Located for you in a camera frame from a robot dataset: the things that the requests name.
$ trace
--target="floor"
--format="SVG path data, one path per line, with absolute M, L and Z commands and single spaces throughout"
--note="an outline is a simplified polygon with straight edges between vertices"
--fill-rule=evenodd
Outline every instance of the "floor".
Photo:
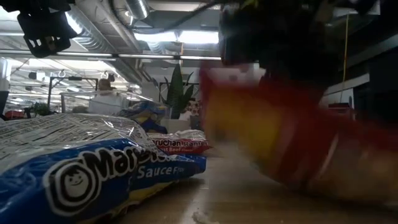
M 194 224 L 195 212 L 211 224 L 398 223 L 390 211 L 298 195 L 246 161 L 218 156 L 208 158 L 205 173 L 165 189 L 118 223 Z

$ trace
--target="plastic wrapper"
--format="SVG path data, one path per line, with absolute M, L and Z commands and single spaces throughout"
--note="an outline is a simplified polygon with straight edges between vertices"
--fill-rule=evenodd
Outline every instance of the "plastic wrapper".
M 202 156 L 167 156 L 126 118 L 8 121 L 0 127 L 0 223 L 112 218 L 205 166 Z
M 147 133 L 167 134 L 167 129 L 160 125 L 160 120 L 166 115 L 167 107 L 151 101 L 138 102 L 132 108 L 123 109 L 115 116 L 133 119 Z
M 203 68 L 200 75 L 211 144 L 238 143 L 263 174 L 291 189 L 391 208 L 396 204 L 395 131 L 321 109 L 312 94 L 316 90 L 296 83 L 229 85 L 209 73 Z
M 148 133 L 148 136 L 168 154 L 201 154 L 211 148 L 205 133 L 199 130 L 177 131 L 174 134 Z

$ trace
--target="blue snack bag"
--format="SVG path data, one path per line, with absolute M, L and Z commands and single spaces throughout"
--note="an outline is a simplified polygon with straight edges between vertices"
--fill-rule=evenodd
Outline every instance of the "blue snack bag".
M 204 172 L 126 118 L 57 114 L 0 127 L 0 223 L 93 223 Z

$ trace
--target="black bracket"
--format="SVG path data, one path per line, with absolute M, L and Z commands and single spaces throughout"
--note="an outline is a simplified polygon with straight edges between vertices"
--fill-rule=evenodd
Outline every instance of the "black bracket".
M 52 85 L 52 81 L 57 79 L 58 81 Z M 51 92 L 54 87 L 56 87 L 62 80 L 66 79 L 65 77 L 50 77 L 50 85 L 49 85 L 49 95 L 47 98 L 47 106 L 50 108 L 51 102 Z M 69 81 L 82 81 L 82 80 L 94 80 L 95 81 L 95 91 L 98 89 L 98 79 L 97 78 L 82 78 L 82 77 L 68 77 Z
M 0 5 L 7 11 L 20 11 L 18 22 L 30 52 L 37 58 L 47 57 L 70 47 L 78 34 L 69 26 L 66 11 L 75 0 L 13 0 Z

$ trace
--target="yellow cable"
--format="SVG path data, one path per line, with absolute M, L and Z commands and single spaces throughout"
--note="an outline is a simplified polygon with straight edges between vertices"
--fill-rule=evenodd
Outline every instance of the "yellow cable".
M 345 81 L 346 81 L 347 45 L 348 45 L 348 21 L 349 21 L 349 14 L 347 14 L 347 19 L 346 19 L 346 43 L 345 43 L 345 49 L 344 49 L 343 81 L 341 82 L 340 103 L 341 103 L 341 101 L 343 99 L 344 84 L 345 84 Z

